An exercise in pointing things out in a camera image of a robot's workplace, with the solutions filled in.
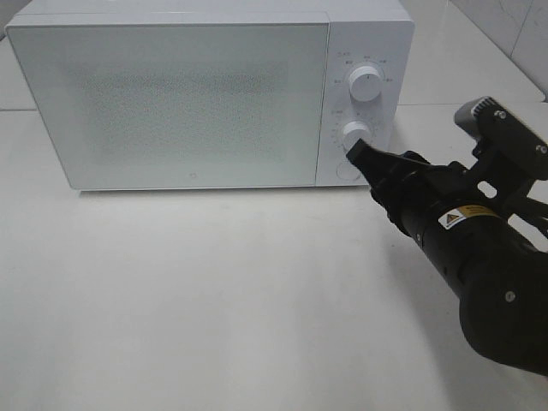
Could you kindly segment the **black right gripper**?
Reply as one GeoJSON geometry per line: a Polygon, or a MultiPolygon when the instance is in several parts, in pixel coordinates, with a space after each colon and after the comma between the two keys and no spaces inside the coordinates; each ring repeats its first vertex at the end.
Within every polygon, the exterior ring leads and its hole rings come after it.
{"type": "Polygon", "coordinates": [[[504,184],[492,167],[476,163],[468,169],[454,161],[435,165],[416,152],[396,155],[358,140],[347,160],[364,176],[373,198],[389,220],[421,248],[511,248],[514,230],[503,216],[499,200],[478,188],[489,182],[498,194],[504,184]]]}

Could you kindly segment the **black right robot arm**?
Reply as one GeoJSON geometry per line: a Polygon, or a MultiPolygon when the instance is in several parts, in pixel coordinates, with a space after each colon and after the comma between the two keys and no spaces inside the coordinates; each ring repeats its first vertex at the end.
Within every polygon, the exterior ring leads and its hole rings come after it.
{"type": "Polygon", "coordinates": [[[382,152],[358,140],[347,154],[388,219],[411,238],[459,300],[463,335],[479,355],[547,374],[547,255],[453,161],[382,152]]]}

